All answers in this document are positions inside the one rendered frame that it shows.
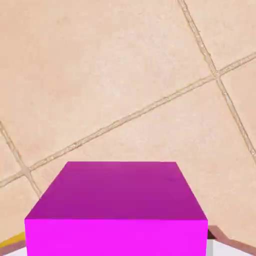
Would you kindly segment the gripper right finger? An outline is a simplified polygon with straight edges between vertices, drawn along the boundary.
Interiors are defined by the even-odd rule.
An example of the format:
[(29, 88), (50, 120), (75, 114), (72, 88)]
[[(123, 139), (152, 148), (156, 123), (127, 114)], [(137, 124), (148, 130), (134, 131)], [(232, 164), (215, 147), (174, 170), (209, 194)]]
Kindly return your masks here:
[(218, 226), (209, 225), (206, 256), (256, 256), (256, 247), (228, 238)]

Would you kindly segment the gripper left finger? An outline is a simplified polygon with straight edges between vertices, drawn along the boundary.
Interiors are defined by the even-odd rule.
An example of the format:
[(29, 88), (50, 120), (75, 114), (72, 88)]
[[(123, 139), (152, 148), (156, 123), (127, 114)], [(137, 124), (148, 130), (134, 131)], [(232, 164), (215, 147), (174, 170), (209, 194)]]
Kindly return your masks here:
[(0, 256), (27, 256), (26, 241), (20, 240), (18, 242), (1, 247)]

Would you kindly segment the small magenta cube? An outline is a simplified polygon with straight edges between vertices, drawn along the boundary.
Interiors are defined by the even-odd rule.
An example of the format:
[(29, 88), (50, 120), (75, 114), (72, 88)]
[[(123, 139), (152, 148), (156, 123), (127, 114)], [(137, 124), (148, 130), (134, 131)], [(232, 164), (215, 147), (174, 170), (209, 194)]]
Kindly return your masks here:
[(178, 165), (69, 161), (25, 217), (27, 256), (206, 256), (208, 219)]

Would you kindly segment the small yellow cube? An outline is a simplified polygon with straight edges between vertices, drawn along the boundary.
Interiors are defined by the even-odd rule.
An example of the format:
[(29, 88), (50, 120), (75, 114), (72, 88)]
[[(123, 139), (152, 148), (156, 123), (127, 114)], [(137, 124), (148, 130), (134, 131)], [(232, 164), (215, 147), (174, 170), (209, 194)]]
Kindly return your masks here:
[(25, 241), (25, 240), (26, 240), (25, 232), (21, 232), (13, 237), (10, 237), (9, 239), (7, 239), (5, 241), (0, 242), (0, 248), (4, 248), (6, 246), (15, 244), (20, 241)]

